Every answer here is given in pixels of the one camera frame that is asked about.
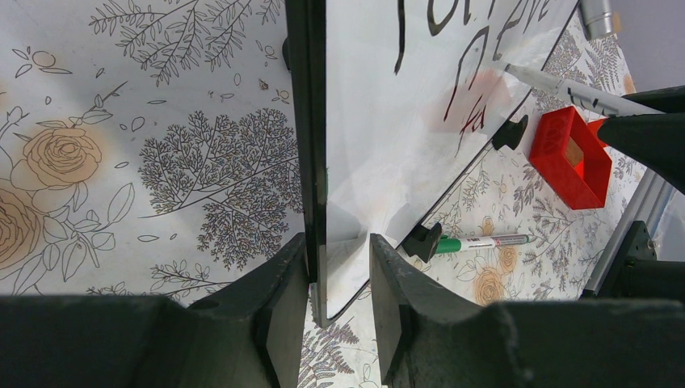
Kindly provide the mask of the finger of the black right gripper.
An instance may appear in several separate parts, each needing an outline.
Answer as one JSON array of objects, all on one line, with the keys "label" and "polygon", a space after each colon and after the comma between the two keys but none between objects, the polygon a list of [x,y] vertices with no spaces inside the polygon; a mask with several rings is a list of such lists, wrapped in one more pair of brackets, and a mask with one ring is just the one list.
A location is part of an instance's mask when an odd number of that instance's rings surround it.
[{"label": "finger of the black right gripper", "polygon": [[624,96],[663,114],[608,118],[597,132],[601,142],[635,159],[684,192],[684,87]]}]

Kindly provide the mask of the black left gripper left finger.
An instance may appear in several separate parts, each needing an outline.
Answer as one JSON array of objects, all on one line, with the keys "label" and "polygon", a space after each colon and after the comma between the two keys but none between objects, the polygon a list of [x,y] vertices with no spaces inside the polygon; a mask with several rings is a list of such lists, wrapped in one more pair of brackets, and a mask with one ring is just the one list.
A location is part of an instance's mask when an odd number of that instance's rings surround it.
[{"label": "black left gripper left finger", "polygon": [[305,236],[189,306],[162,296],[3,297],[4,387],[294,387]]}]

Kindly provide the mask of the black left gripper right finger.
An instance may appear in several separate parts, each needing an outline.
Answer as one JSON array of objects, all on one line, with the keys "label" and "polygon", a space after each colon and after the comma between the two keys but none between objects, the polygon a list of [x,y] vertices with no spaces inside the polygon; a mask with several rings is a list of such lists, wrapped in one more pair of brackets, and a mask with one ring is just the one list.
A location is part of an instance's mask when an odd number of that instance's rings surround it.
[{"label": "black left gripper right finger", "polygon": [[390,387],[681,387],[684,308],[595,299],[479,306],[370,237],[382,382]]}]

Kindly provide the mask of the black capped whiteboard marker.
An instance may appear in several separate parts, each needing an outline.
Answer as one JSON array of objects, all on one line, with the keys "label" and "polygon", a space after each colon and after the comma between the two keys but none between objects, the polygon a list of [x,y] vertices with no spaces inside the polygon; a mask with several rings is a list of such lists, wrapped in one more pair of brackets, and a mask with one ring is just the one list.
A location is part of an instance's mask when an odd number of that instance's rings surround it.
[{"label": "black capped whiteboard marker", "polygon": [[520,82],[536,90],[601,116],[624,117],[663,114],[657,109],[541,70],[512,64],[508,64],[504,70]]}]

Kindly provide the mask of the small black-framed whiteboard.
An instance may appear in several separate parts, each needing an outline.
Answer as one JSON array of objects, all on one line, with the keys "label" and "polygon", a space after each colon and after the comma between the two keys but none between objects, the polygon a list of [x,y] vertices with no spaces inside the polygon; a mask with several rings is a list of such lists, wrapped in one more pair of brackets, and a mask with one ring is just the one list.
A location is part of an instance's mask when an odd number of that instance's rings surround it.
[{"label": "small black-framed whiteboard", "polygon": [[334,323],[530,88],[575,1],[288,1],[313,316]]}]

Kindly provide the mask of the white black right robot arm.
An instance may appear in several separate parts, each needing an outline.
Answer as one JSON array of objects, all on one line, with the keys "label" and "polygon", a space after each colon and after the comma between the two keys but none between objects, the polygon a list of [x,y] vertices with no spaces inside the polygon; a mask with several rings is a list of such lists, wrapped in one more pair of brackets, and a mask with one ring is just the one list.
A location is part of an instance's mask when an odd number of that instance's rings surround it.
[{"label": "white black right robot arm", "polygon": [[647,170],[581,297],[683,302],[684,263],[658,259],[653,230],[670,194],[684,191],[684,88],[673,86],[625,98],[658,114],[605,120],[599,127],[599,140]]}]

